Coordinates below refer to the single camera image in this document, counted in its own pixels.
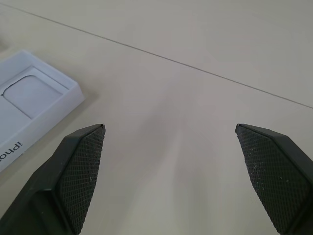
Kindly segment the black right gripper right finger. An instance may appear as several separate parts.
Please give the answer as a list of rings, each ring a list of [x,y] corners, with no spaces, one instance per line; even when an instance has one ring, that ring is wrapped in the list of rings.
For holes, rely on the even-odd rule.
[[[237,124],[252,186],[280,235],[313,235],[313,160],[288,136]]]

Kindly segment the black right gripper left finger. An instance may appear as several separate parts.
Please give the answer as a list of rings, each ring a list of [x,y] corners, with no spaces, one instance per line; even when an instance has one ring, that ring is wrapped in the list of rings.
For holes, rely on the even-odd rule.
[[[0,219],[0,235],[79,235],[95,190],[105,126],[65,136]]]

